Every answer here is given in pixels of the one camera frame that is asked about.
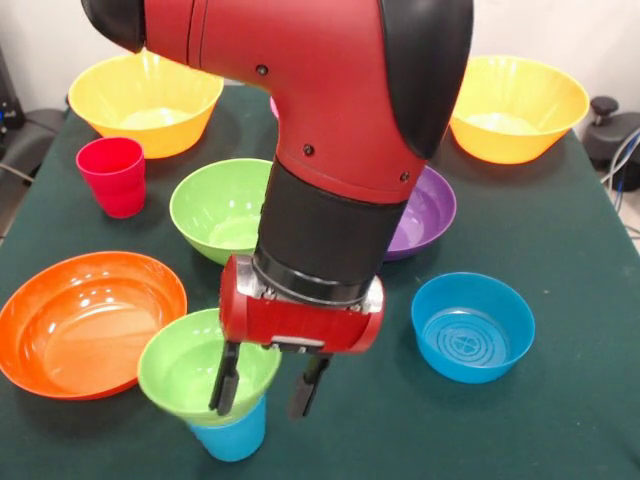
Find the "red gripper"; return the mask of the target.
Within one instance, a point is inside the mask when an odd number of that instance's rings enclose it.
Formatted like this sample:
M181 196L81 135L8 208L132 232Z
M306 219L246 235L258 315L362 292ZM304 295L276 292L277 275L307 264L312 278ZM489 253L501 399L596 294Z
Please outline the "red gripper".
M284 345L317 353L363 353L374 343L384 317L384 288L376 277L354 307L329 307L297 302L267 293L252 258L233 255L227 261L220 288L219 318L224 338L209 409L227 415L234 403L239 374L240 344ZM297 378L288 406L291 419L306 417L332 354L312 355Z

